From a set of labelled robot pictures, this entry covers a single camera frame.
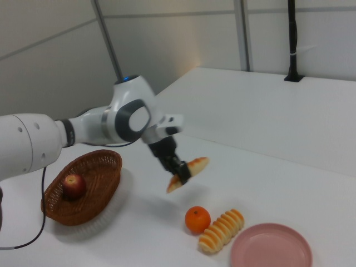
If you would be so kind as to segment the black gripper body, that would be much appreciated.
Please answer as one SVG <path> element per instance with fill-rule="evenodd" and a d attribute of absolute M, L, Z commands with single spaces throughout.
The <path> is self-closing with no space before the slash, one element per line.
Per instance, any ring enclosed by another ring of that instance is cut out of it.
<path fill-rule="evenodd" d="M 149 144 L 153 155 L 163 165 L 178 165 L 179 159 L 175 154 L 176 142 L 172 136 L 166 137 L 158 142 Z"/>

